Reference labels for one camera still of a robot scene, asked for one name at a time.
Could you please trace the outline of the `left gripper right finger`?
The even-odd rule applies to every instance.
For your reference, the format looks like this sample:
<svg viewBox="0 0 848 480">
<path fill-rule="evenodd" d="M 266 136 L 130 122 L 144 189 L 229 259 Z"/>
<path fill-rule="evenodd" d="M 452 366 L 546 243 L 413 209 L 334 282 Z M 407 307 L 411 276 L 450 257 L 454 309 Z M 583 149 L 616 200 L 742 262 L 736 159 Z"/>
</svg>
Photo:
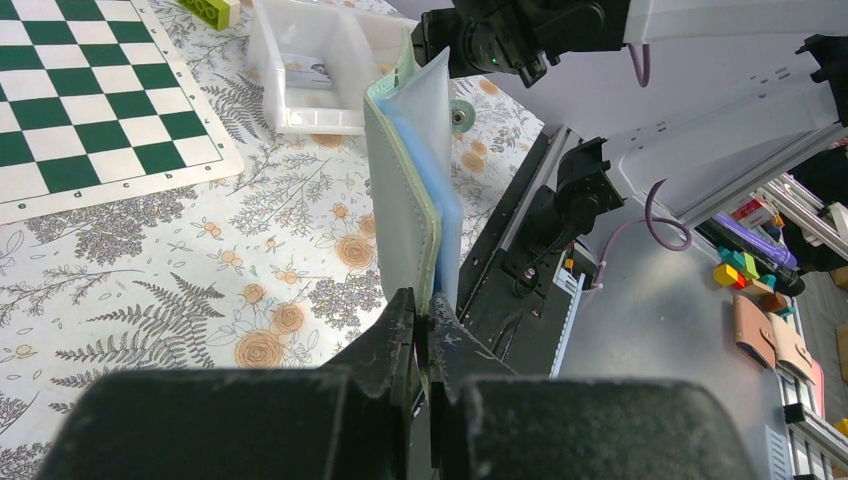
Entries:
<svg viewBox="0 0 848 480">
<path fill-rule="evenodd" d="M 729 414 L 682 381 L 520 375 L 435 294 L 431 461 L 444 479 L 752 479 Z"/>
</svg>

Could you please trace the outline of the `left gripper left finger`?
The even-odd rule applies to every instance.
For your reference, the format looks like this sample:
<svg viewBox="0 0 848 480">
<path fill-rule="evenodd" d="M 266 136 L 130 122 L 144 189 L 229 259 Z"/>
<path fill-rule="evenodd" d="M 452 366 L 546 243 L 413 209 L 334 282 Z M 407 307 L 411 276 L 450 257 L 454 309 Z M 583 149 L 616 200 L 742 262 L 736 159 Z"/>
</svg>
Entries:
<svg viewBox="0 0 848 480">
<path fill-rule="evenodd" d="M 316 369 L 125 371 L 96 381 L 41 479 L 403 479 L 411 289 Z"/>
</svg>

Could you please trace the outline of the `green leather card holder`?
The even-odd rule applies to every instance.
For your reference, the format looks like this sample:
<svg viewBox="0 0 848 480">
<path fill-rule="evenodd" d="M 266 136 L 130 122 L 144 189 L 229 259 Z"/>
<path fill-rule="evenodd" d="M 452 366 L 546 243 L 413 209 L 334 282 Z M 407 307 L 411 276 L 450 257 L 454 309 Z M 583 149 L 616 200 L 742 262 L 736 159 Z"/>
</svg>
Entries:
<svg viewBox="0 0 848 480">
<path fill-rule="evenodd" d="M 386 297 L 410 288 L 427 314 L 458 295 L 464 208 L 451 180 L 452 142 L 474 107 L 456 97 L 444 48 L 418 66 L 410 28 L 394 65 L 363 95 L 378 267 Z"/>
</svg>

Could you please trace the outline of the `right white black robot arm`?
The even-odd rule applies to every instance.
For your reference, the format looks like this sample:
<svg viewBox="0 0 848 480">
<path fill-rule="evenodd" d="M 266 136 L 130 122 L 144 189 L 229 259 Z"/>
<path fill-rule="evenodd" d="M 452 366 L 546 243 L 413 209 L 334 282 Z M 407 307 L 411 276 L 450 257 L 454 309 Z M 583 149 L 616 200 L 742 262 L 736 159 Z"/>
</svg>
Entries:
<svg viewBox="0 0 848 480">
<path fill-rule="evenodd" d="M 624 37 L 650 48 L 646 87 L 624 52 L 567 53 L 530 88 L 493 81 L 548 127 L 603 137 L 616 177 L 640 191 L 664 180 L 669 209 L 696 219 L 739 195 L 736 175 L 769 180 L 783 152 L 834 123 L 800 47 L 846 32 L 843 1 L 634 1 Z"/>
</svg>

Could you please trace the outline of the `white card in tray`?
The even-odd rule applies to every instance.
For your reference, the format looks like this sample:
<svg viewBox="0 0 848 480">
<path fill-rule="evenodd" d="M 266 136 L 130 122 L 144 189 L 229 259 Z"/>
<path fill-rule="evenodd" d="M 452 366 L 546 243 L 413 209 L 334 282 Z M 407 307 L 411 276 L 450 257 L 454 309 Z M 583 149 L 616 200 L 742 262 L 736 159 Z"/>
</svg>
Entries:
<svg viewBox="0 0 848 480">
<path fill-rule="evenodd" d="M 329 71 L 321 58 L 291 53 L 283 53 L 281 58 L 289 87 L 319 90 L 333 87 Z"/>
</svg>

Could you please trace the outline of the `clear plastic compartment tray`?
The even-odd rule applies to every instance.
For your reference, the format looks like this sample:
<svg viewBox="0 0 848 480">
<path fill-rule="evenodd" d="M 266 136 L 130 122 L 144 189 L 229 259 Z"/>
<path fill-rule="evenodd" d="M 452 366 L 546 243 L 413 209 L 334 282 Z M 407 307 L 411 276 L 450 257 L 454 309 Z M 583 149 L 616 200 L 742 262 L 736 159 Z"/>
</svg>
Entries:
<svg viewBox="0 0 848 480">
<path fill-rule="evenodd" d="M 256 1 L 247 60 L 280 134 L 359 136 L 363 94 L 400 55 L 415 21 L 319 1 Z"/>
</svg>

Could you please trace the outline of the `green white chessboard mat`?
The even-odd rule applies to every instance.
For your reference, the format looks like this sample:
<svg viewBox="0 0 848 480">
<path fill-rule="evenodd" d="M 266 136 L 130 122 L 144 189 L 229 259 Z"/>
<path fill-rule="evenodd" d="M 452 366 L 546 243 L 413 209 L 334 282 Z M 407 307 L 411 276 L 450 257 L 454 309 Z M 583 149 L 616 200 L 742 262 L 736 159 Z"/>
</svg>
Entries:
<svg viewBox="0 0 848 480">
<path fill-rule="evenodd" d="M 243 168 L 148 2 L 2 3 L 3 223 Z"/>
</svg>

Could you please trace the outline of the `green purple toy block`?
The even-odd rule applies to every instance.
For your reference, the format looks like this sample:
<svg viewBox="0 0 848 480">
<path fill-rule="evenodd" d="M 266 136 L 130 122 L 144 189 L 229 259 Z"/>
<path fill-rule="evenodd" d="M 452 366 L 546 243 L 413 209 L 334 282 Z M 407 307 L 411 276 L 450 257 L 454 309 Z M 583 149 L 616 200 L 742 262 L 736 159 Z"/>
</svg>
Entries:
<svg viewBox="0 0 848 480">
<path fill-rule="evenodd" d="M 240 18 L 239 0 L 178 0 L 177 3 L 217 31 L 234 26 Z"/>
</svg>

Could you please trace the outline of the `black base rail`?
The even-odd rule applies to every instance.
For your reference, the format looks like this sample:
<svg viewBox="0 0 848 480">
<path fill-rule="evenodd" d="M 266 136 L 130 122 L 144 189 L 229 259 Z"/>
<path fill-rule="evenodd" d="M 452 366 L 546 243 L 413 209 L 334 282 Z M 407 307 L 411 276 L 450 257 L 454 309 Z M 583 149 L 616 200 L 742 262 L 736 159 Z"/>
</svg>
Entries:
<svg viewBox="0 0 848 480">
<path fill-rule="evenodd" d="M 557 208 L 597 168 L 582 152 L 602 143 L 567 127 L 538 135 L 460 268 L 459 323 L 520 375 L 555 378 L 562 368 L 584 278 L 563 267 L 574 236 Z"/>
</svg>

